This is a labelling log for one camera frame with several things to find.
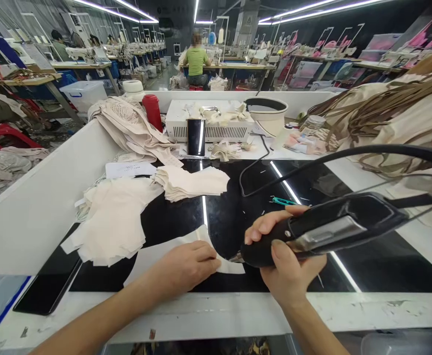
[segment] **chair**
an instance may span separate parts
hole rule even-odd
[[[34,142],[20,131],[4,124],[0,124],[0,137],[7,137],[10,141],[12,141],[12,145],[16,148],[43,148],[40,144]]]

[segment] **glass jar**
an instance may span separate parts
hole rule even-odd
[[[301,125],[300,132],[306,136],[313,136],[317,132],[317,130],[324,125],[325,122],[325,118],[321,116],[311,115]]]

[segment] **smartphone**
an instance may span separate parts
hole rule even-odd
[[[205,156],[205,128],[206,120],[201,118],[189,118],[187,122],[187,149],[188,155]]]
[[[79,223],[75,223],[62,242],[78,226]],[[81,258],[76,250],[66,254],[58,245],[15,304],[13,310],[41,316],[51,314],[57,308],[81,264]]]

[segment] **red thermos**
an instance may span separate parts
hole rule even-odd
[[[163,132],[162,119],[160,118],[160,109],[158,107],[158,98],[155,95],[145,95],[142,104],[147,111],[147,120],[149,123]]]

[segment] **hand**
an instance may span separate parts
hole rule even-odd
[[[207,242],[195,241],[173,248],[139,281],[158,304],[192,290],[220,266],[216,250]]]
[[[307,209],[306,206],[286,206],[285,211],[271,212],[259,217],[246,231],[245,243],[259,241],[277,222],[292,215],[300,215]],[[306,304],[306,289],[326,265],[326,255],[311,257],[300,264],[288,245],[280,240],[274,240],[272,258],[275,267],[260,268],[260,274],[270,293],[285,309]]]

